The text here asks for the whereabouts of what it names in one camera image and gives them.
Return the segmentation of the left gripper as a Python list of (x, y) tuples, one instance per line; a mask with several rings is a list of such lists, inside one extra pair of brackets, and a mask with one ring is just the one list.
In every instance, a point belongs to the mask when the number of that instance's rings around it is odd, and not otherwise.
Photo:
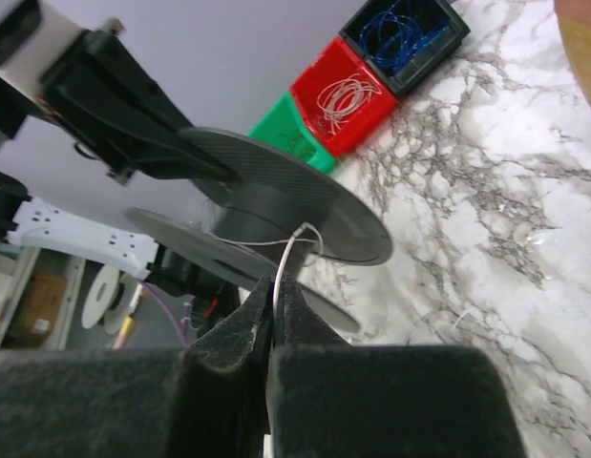
[(192, 124), (113, 34), (82, 32), (39, 82), (36, 100), (120, 184), (138, 170), (158, 179), (234, 177), (179, 135)]

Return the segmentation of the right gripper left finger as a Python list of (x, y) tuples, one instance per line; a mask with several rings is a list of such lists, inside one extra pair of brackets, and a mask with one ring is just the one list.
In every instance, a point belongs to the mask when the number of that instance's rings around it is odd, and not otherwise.
[(187, 372), (268, 369), (271, 351), (271, 278), (260, 277), (247, 299), (184, 353)]

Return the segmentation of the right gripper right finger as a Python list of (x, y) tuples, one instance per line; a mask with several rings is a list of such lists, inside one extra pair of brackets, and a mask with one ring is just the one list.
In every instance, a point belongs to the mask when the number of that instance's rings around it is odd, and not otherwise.
[(300, 284), (286, 273), (275, 279), (273, 292), (274, 331), (276, 346), (341, 345), (347, 341), (337, 330), (352, 331), (352, 316), (345, 310)]

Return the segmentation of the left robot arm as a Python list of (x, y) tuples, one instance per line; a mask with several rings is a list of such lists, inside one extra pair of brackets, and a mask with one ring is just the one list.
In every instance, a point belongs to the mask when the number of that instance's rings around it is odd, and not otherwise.
[[(224, 178), (226, 170), (178, 137), (186, 117), (113, 30), (84, 31), (42, 75), (33, 99), (0, 78), (0, 146), (34, 116), (74, 137), (74, 149), (114, 178)], [(209, 330), (240, 303), (235, 285), (149, 236), (58, 209), (0, 172), (0, 241), (100, 262), (174, 297), (190, 295), (191, 319)]]

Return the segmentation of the black cable spool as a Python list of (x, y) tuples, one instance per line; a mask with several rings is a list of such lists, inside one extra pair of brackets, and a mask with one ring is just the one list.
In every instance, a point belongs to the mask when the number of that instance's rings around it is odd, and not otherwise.
[(279, 269), (298, 276), (306, 258), (375, 266), (392, 241), (370, 208), (332, 178), (261, 141), (192, 127), (179, 134), (234, 177), (192, 178), (220, 209), (208, 230), (131, 207), (125, 216), (168, 250), (224, 281), (250, 290)]

